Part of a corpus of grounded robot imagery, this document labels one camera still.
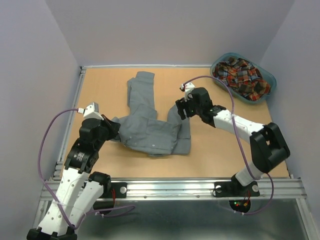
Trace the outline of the grey long sleeve shirt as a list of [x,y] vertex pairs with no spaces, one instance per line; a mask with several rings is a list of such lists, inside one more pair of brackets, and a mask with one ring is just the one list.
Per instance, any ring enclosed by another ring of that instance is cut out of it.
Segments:
[[130,113],[112,119],[120,124],[119,135],[112,141],[150,157],[188,155],[191,151],[190,120],[181,119],[176,105],[168,111],[166,121],[157,119],[154,77],[154,73],[139,71],[127,81]]

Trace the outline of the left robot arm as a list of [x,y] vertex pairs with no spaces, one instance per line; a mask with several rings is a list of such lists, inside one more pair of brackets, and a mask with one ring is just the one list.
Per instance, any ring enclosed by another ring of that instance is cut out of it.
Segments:
[[28,240],[77,239],[76,231],[95,201],[111,193],[111,177],[92,172],[92,168],[104,143],[116,138],[120,127],[120,123],[100,114],[82,121],[59,186],[51,194],[53,201],[38,226],[29,230]]

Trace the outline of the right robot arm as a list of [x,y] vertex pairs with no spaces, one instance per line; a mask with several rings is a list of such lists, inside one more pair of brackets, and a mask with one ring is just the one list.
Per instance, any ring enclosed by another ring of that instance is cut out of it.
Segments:
[[251,162],[246,162],[245,167],[230,181],[221,183],[215,191],[216,197],[244,195],[250,184],[290,156],[289,147],[277,124],[256,123],[233,114],[221,105],[214,105],[204,87],[186,83],[180,90],[184,92],[184,97],[175,104],[182,120],[197,115],[204,123],[234,134],[237,141],[244,140],[250,145]]

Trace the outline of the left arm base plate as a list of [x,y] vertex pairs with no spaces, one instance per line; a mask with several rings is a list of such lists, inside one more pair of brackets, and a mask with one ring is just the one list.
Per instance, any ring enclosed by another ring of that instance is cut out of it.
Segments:
[[101,199],[125,199],[127,197],[128,183],[124,181],[111,182],[107,190],[104,190]]

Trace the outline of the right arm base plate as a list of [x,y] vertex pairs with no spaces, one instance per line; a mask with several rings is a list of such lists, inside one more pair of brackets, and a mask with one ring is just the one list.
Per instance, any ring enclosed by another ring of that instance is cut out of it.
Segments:
[[214,183],[212,193],[217,198],[244,198],[244,197],[259,197],[260,191],[258,183],[253,181],[247,186],[242,186],[235,181],[218,181]]

